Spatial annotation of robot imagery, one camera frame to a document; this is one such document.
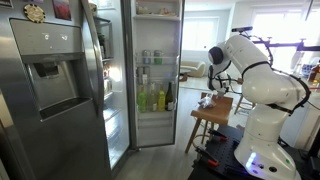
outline stainless steel refrigerator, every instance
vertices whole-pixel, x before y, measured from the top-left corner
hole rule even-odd
[[[86,0],[0,1],[0,157],[10,179],[111,179],[103,86]]]
[[[0,0],[0,158],[11,179],[112,179],[130,150],[175,143],[184,1],[59,2]],[[173,109],[140,112],[138,87],[169,82]]]
[[[110,165],[117,174],[130,150],[175,143],[184,0],[92,2],[97,5],[93,18],[105,70],[103,112]],[[147,75],[144,83],[142,75]],[[139,87],[148,99],[151,84],[158,95],[160,87],[167,92],[169,82],[172,109],[151,110],[147,103],[147,111],[141,112]]]

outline wooden stool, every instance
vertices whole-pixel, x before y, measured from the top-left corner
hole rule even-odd
[[[204,98],[206,95],[207,93],[201,93],[201,98]],[[191,116],[196,117],[197,121],[194,125],[185,153],[188,153],[202,120],[206,121],[205,129],[202,134],[202,143],[207,130],[208,122],[211,122],[212,128],[214,126],[214,123],[221,125],[228,124],[229,113],[232,107],[233,99],[229,97],[222,97],[221,99],[216,99],[216,96],[213,96],[212,99],[214,99],[214,102],[216,103],[216,105],[213,108],[198,107],[197,109],[192,110]]]
[[[243,95],[241,94],[241,97],[240,97],[239,102],[238,102],[238,104],[237,104],[236,110],[234,111],[234,114],[237,114],[239,108],[241,108],[241,109],[246,109],[246,110],[251,110],[252,108],[254,108],[254,107],[256,106],[256,103],[242,102],[242,99],[243,99]],[[251,105],[251,109],[246,108],[246,107],[243,107],[243,106],[241,106],[241,104]]]

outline window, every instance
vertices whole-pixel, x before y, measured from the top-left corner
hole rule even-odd
[[[305,38],[305,45],[316,45],[320,32],[320,16],[318,11],[312,11],[308,21],[301,21],[301,11],[285,11],[274,13],[257,13],[252,34],[260,37],[272,37],[271,43],[296,43]],[[259,48],[266,53],[265,47]],[[291,72],[295,64],[291,64],[296,47],[272,48],[273,67]]]
[[[184,19],[183,50],[208,51],[217,41],[218,17],[195,17]]]

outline wooden table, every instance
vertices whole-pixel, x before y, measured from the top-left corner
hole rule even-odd
[[[206,95],[207,93],[201,93],[201,98],[205,97]],[[202,120],[206,121],[205,128],[203,131],[202,142],[206,133],[208,122],[211,122],[211,128],[213,128],[214,123],[221,125],[228,124],[229,113],[231,111],[233,99],[229,97],[220,97],[220,99],[217,99],[217,96],[215,95],[212,97],[212,99],[216,103],[216,105],[213,108],[198,107],[192,110],[191,116],[196,117],[197,121],[194,125],[185,153],[188,153]]]

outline magnet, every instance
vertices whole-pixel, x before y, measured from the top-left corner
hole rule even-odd
[[[53,0],[56,18],[71,21],[69,0]]]
[[[38,5],[28,4],[23,9],[27,18],[34,23],[43,23],[46,19],[46,14]]]

